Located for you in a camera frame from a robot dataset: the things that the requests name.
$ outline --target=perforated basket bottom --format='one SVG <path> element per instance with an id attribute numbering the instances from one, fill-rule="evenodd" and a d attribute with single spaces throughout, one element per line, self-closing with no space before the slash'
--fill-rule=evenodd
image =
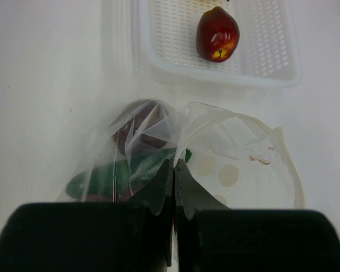
<path id="1" fill-rule="evenodd" d="M 239 73 L 241 70 L 239 49 L 236 49 L 232 57 L 223 63 L 205 61 L 196 50 L 197 25 L 201 16 L 216 5 L 222 6 L 234 16 L 233 7 L 229 2 L 226 0 L 153 0 L 150 3 L 152 44 L 158 57 L 174 65 Z"/>

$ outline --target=white surface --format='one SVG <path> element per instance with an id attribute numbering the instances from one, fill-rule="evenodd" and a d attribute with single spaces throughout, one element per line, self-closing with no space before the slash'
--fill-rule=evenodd
<path id="1" fill-rule="evenodd" d="M 196 33 L 204 12 L 221 6 L 237 21 L 240 41 L 223 63 L 200 58 Z M 139 0 L 141 44 L 156 81 L 174 75 L 240 86 L 293 87 L 300 57 L 288 0 Z"/>
<path id="2" fill-rule="evenodd" d="M 135 55 L 128 33 L 116 32 L 128 29 L 127 17 L 111 21 L 112 12 L 129 10 L 128 1 L 113 9 L 111 0 L 0 0 L 0 229 L 18 205 L 56 198 L 106 109 L 156 96 L 176 107 L 215 104 L 284 127 L 306 207 L 323 212 L 340 235 L 340 0 L 291 5 L 304 70 L 292 90 L 140 82 L 142 92 L 135 92 L 138 82 L 118 88 L 115 80 Z M 111 64 L 112 47 L 120 54 Z"/>

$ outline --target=plastic bag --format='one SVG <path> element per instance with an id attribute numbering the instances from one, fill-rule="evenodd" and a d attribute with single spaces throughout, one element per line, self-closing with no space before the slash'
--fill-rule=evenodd
<path id="1" fill-rule="evenodd" d="M 164 159 L 174 158 L 175 166 L 182 158 L 193 177 L 230 208 L 304 206 L 282 129 L 244 114 L 195 102 L 174 110 L 159 100 L 140 100 L 95 142 L 86 171 L 66 188 L 80 201 L 125 201 Z"/>

